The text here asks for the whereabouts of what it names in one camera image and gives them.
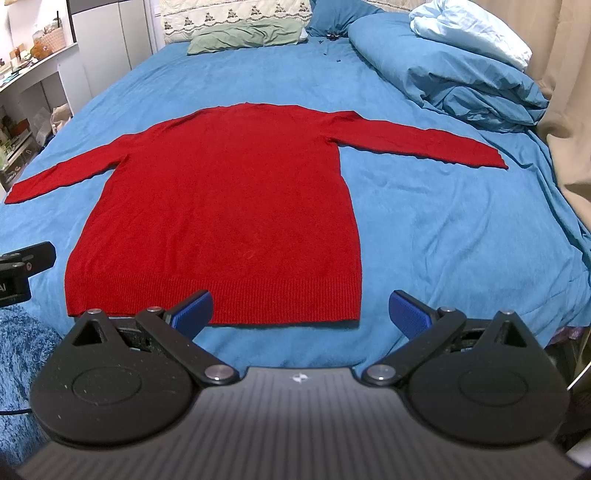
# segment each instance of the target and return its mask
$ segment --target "blue fluffy rug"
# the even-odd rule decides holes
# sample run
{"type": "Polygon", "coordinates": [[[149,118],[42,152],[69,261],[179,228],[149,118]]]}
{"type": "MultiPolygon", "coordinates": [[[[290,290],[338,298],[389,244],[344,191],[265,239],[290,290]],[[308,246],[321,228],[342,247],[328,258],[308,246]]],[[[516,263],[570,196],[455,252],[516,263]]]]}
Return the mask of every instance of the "blue fluffy rug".
{"type": "MultiPolygon", "coordinates": [[[[31,383],[61,341],[18,305],[0,309],[0,410],[29,408],[31,383]]],[[[45,442],[32,414],[0,416],[0,455],[17,465],[45,442]]]]}

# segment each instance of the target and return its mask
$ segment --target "sweater hem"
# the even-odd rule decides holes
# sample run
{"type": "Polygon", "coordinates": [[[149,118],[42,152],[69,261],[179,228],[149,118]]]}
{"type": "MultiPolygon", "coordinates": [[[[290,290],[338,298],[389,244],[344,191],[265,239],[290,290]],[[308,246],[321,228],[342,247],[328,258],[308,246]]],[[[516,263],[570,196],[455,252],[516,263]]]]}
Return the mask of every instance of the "sweater hem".
{"type": "Polygon", "coordinates": [[[359,320],[361,274],[331,278],[246,280],[163,279],[151,275],[68,275],[69,316],[100,308],[110,316],[135,316],[147,307],[169,309],[197,290],[213,297],[210,325],[285,325],[359,320]]]}

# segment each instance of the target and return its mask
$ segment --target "beige curtain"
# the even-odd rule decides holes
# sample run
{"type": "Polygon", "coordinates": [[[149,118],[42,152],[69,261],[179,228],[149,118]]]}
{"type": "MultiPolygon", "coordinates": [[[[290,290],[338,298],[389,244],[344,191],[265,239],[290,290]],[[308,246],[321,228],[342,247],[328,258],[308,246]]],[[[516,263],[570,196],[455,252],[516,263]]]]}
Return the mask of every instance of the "beige curtain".
{"type": "Polygon", "coordinates": [[[558,186],[591,229],[591,0],[475,0],[532,49],[527,73],[550,98],[538,134],[558,186]]]}

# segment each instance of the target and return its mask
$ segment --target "white cabinet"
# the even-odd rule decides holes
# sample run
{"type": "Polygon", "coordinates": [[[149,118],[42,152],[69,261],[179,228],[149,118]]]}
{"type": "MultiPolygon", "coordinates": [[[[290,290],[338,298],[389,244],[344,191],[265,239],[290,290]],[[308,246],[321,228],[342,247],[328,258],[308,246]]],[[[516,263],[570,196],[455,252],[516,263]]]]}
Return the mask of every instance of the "white cabinet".
{"type": "Polygon", "coordinates": [[[143,0],[70,0],[92,96],[152,55],[143,0]]]}

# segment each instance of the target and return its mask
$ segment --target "logo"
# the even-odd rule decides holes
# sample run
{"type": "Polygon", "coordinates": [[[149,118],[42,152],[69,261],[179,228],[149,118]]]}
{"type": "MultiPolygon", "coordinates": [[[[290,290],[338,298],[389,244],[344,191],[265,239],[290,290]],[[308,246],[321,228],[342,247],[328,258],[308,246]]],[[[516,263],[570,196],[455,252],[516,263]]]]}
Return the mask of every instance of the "logo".
{"type": "Polygon", "coordinates": [[[308,378],[309,378],[309,377],[308,377],[308,375],[306,375],[306,374],[303,374],[302,372],[300,372],[300,373],[298,373],[297,375],[294,375],[293,377],[291,377],[291,379],[292,379],[294,382],[298,382],[300,385],[301,385],[302,383],[304,383],[306,380],[308,380],[308,378]]]}

